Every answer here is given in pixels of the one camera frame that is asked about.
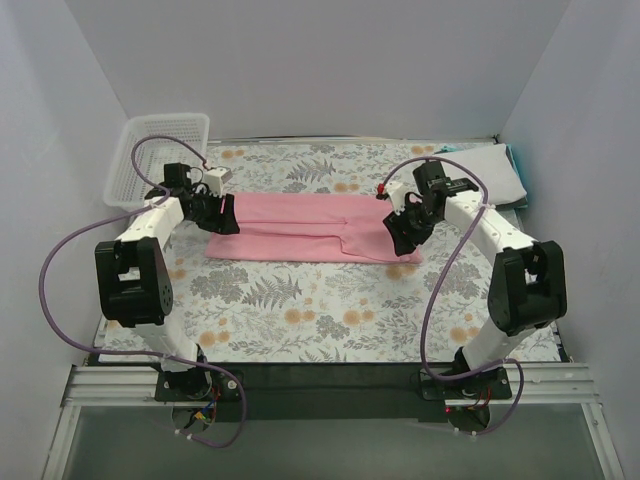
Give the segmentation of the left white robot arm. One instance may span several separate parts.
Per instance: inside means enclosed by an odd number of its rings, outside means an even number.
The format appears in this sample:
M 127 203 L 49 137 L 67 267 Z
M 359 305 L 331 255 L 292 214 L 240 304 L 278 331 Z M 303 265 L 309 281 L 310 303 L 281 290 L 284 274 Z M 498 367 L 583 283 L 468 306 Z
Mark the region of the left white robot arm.
M 224 191 L 231 172 L 223 167 L 190 178 L 182 163 L 164 166 L 164 181 L 145 195 L 145 211 L 114 241 L 99 243 L 95 262 L 104 317 L 133 330 L 160 354 L 160 371 L 168 387 L 200 400 L 213 386 L 211 373 L 197 364 L 201 348 L 169 318 L 174 294 L 163 249 L 174 229 L 191 221 L 219 235 L 240 232 L 234 196 Z

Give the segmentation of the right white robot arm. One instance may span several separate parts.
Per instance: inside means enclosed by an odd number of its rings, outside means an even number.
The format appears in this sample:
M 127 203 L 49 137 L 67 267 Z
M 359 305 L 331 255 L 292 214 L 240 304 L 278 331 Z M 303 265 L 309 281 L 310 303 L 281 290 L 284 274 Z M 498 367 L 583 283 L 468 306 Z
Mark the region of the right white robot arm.
M 567 313 L 564 253 L 555 241 L 539 241 L 506 221 L 489 202 L 489 189 L 469 168 L 452 179 L 444 172 L 448 159 L 418 157 L 411 163 L 415 184 L 408 187 L 387 175 L 376 197 L 391 204 L 383 220 L 396 255 L 423 245 L 437 225 L 448 223 L 463 236 L 443 267 L 427 302 L 420 333 L 425 373 L 439 383 L 453 383 L 464 397 L 475 397 L 489 384 L 487 372 L 511 362 L 511 353 L 535 331 Z M 428 362 L 427 333 L 437 294 L 462 248 L 472 243 L 492 267 L 488 320 L 460 348 L 447 373 Z

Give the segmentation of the pink t shirt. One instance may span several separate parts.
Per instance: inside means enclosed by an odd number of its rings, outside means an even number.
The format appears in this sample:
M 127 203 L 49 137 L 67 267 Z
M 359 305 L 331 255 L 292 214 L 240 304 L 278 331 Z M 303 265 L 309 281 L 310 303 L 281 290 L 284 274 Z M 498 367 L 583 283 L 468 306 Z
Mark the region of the pink t shirt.
M 240 232 L 212 235 L 205 256 L 240 261 L 420 264 L 395 254 L 383 219 L 387 202 L 357 194 L 239 193 Z

